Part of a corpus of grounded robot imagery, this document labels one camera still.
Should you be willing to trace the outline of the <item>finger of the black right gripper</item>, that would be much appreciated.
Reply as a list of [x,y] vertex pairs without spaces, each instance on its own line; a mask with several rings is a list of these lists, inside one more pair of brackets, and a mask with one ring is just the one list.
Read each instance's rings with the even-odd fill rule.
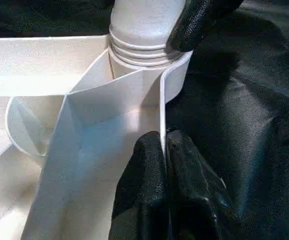
[[243,0],[187,0],[167,45],[178,52],[194,50],[218,20],[235,11]]

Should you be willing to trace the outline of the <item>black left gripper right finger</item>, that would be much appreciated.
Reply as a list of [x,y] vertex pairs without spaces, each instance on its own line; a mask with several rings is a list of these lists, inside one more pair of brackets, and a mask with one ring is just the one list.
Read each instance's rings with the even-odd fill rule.
[[227,188],[184,132],[166,135],[166,163],[174,239],[238,240]]

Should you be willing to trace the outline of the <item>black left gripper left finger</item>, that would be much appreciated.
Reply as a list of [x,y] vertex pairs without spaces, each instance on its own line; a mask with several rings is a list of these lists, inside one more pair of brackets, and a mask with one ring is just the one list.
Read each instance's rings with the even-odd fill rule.
[[150,131],[135,143],[114,197],[110,240],[167,238],[167,180],[160,134]]

